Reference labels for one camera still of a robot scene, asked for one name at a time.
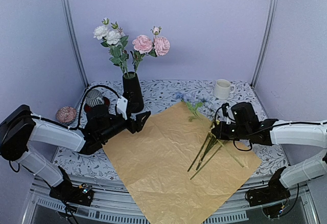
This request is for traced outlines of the artificial flower bouquet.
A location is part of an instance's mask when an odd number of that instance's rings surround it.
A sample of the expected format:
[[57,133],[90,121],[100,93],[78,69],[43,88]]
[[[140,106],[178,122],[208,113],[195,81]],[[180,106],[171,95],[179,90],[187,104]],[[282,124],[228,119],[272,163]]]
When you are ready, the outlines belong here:
[[[216,138],[216,136],[212,133],[213,129],[217,129],[218,125],[220,124],[220,121],[218,120],[213,120],[212,124],[209,128],[209,131],[207,133],[207,136],[200,148],[200,150],[198,151],[196,157],[194,158],[194,160],[192,161],[190,167],[188,168],[187,172],[189,172],[191,170],[191,168],[193,167],[193,165],[197,162],[198,160],[198,164],[196,166],[196,172],[191,176],[190,180],[192,180],[201,170],[202,168],[212,159],[212,157],[222,148],[225,147],[225,142],[218,140]],[[202,163],[206,157],[206,155],[211,151],[211,149],[215,146],[219,144],[218,148],[216,149],[216,151],[211,155],[211,157],[203,164]]]

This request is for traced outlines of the thin blue flower stem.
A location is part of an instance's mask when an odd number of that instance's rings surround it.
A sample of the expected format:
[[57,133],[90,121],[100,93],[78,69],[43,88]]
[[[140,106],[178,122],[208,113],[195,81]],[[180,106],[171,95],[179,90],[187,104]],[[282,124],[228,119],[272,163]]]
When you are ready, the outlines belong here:
[[[207,100],[205,98],[202,99],[194,99],[191,96],[188,96],[187,94],[181,93],[181,92],[176,92],[174,94],[174,99],[176,100],[180,100],[183,104],[186,105],[186,107],[189,109],[189,111],[191,112],[191,115],[189,116],[188,120],[189,122],[193,122],[195,120],[201,120],[202,117],[202,113],[199,111],[200,108],[207,108],[208,110],[209,107],[206,106],[206,102]],[[226,149],[226,151],[228,152],[228,154],[241,166],[244,167],[244,165],[227,149],[227,147],[222,147],[224,149]]]

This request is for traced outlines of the orange wrapping paper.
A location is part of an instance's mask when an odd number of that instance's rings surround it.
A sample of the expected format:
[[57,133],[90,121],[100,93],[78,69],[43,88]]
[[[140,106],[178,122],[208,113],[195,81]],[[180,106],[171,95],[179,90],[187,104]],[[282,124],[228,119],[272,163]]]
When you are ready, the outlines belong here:
[[261,159],[243,144],[226,142],[241,167],[221,148],[192,179],[187,172],[211,122],[205,116],[189,122],[179,102],[150,116],[141,132],[122,131],[104,152],[150,223],[202,223],[214,214],[258,169]]

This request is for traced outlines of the white rose stem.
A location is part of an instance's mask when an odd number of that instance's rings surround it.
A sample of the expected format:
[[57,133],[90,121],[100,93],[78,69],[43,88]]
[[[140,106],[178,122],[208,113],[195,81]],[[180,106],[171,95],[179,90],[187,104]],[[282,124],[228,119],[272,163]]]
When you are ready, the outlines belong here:
[[93,31],[93,38],[99,40],[103,47],[108,48],[109,60],[121,69],[123,76],[129,78],[127,65],[129,54],[125,50],[128,35],[125,35],[118,22],[111,23],[108,17],[102,19],[101,25]]

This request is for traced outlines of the pink rose stem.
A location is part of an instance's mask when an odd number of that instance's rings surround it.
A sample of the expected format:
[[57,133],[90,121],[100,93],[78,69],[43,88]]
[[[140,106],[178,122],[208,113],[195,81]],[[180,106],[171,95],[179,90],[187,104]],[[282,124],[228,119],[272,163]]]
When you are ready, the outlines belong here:
[[171,45],[166,37],[160,35],[161,30],[162,27],[154,26],[150,30],[153,34],[153,38],[150,38],[147,35],[139,35],[132,41],[133,50],[130,51],[130,53],[135,74],[145,56],[156,58],[168,54]]

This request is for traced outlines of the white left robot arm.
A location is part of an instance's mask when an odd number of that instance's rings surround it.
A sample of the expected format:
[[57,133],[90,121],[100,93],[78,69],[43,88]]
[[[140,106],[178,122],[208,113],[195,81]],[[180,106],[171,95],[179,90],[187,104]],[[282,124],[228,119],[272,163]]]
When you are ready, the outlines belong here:
[[97,105],[88,110],[84,128],[69,128],[33,115],[29,106],[21,105],[1,123],[1,156],[7,161],[21,164],[56,187],[56,192],[64,200],[72,200],[76,196],[75,187],[64,181],[59,168],[48,162],[29,143],[41,142],[91,155],[125,129],[131,133],[140,132],[150,114],[146,111],[135,118],[125,113],[113,115],[106,105]]

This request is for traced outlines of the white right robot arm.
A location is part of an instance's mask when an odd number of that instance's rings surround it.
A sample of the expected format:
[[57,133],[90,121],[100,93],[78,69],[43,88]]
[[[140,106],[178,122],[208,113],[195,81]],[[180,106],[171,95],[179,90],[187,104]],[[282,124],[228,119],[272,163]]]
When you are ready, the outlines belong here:
[[279,119],[260,121],[251,103],[241,102],[229,107],[223,105],[226,121],[215,121],[212,134],[220,140],[247,140],[263,146],[301,145],[321,148],[316,155],[275,172],[264,191],[268,201],[276,201],[290,188],[301,182],[326,174],[326,121],[292,122]]

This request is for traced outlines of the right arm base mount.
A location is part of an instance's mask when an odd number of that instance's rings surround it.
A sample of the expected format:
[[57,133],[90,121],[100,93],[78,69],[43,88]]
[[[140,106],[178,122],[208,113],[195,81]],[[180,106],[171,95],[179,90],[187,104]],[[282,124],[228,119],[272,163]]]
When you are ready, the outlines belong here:
[[[279,181],[281,173],[286,169],[282,167],[278,169],[272,178],[269,180],[268,185],[262,188],[252,188],[245,193],[245,199],[249,202],[251,207],[273,203],[279,200],[289,200],[291,196],[288,188],[285,188]],[[263,208],[263,213],[270,219],[279,218],[282,216],[286,204],[277,204]]]

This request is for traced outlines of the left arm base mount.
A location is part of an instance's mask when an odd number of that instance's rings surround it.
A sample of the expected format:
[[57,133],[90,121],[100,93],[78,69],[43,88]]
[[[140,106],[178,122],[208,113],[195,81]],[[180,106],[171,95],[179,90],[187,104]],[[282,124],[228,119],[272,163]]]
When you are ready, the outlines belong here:
[[65,203],[90,207],[94,196],[92,186],[86,183],[74,186],[68,174],[61,167],[59,170],[63,175],[63,181],[57,187],[51,187],[49,196]]

